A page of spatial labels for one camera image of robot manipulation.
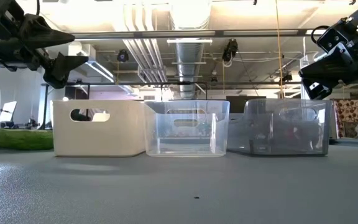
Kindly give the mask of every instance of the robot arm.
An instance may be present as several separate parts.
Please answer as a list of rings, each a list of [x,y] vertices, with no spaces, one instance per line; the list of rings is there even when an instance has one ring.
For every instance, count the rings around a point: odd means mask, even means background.
[[[44,80],[54,88],[63,88],[71,70],[88,61],[83,56],[49,58],[45,47],[74,41],[74,36],[51,29],[41,16],[24,14],[15,0],[0,0],[0,67],[15,72],[45,69]]]
[[[315,40],[316,29],[326,32]],[[331,94],[339,80],[345,84],[358,81],[358,10],[331,27],[317,27],[312,41],[327,55],[302,68],[299,75],[311,99],[323,99]]]

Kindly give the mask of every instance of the transparent storage bin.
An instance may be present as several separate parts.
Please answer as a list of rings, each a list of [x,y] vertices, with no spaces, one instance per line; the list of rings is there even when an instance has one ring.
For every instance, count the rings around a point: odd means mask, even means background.
[[[146,153],[218,157],[226,153],[228,101],[145,102]]]
[[[258,99],[231,114],[227,148],[259,155],[327,154],[331,101]]]

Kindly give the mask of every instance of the white storage bin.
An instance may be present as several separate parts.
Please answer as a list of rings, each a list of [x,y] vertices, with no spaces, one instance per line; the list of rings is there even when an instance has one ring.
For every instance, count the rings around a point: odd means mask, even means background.
[[[217,157],[226,153],[228,101],[146,102],[150,156]]]
[[[228,149],[258,155],[327,154],[329,100],[249,100],[231,114]]]
[[[57,156],[134,156],[145,151],[145,105],[127,100],[53,101],[53,143]],[[93,121],[74,121],[75,109],[102,109]]]

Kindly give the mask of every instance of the green cucumber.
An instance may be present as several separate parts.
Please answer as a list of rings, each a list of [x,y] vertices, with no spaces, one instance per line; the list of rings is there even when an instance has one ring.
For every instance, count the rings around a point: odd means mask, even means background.
[[[53,149],[52,131],[0,129],[0,148],[16,150]]]

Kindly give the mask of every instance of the desk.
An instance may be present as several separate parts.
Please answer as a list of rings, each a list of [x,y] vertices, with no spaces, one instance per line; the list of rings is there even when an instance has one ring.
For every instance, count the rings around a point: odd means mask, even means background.
[[[0,223],[358,223],[358,148],[217,158],[0,150]]]

